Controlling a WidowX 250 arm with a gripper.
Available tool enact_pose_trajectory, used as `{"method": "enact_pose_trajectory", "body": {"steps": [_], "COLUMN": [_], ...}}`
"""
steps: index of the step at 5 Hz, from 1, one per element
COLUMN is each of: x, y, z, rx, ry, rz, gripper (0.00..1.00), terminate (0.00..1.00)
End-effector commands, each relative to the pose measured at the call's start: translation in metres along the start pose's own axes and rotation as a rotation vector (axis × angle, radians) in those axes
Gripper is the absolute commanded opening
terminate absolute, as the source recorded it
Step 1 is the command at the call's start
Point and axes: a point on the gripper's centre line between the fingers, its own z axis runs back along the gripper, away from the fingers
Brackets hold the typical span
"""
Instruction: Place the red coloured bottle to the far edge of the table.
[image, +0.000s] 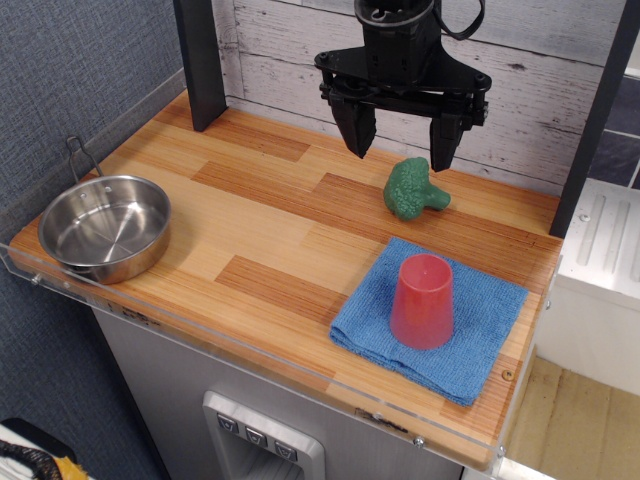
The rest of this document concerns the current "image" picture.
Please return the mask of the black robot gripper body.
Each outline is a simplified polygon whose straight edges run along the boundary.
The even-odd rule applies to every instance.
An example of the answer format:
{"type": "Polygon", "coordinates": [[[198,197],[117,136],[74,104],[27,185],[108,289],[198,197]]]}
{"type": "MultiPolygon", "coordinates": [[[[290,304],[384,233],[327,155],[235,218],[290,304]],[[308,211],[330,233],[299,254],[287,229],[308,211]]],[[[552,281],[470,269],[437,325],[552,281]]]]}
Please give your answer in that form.
{"type": "Polygon", "coordinates": [[[443,34],[461,41],[476,32],[484,20],[484,2],[475,20],[459,32],[445,24],[440,1],[356,1],[354,10],[364,44],[315,57],[322,72],[321,97],[329,106],[336,96],[375,111],[463,115],[465,125],[485,122],[491,78],[453,59],[442,44],[443,34]]]}

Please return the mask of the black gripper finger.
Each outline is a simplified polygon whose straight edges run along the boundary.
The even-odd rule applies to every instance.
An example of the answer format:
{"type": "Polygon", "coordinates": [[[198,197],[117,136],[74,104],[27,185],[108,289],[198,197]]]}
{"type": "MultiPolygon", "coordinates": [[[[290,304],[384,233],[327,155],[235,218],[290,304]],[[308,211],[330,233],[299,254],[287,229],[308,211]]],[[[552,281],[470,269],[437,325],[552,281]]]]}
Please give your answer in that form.
{"type": "Polygon", "coordinates": [[[376,134],[375,108],[336,96],[331,96],[329,102],[346,147],[364,158],[376,134]]]}
{"type": "Polygon", "coordinates": [[[431,168],[435,172],[451,167],[456,149],[465,131],[463,115],[443,114],[434,118],[430,124],[430,158],[431,168]]]}

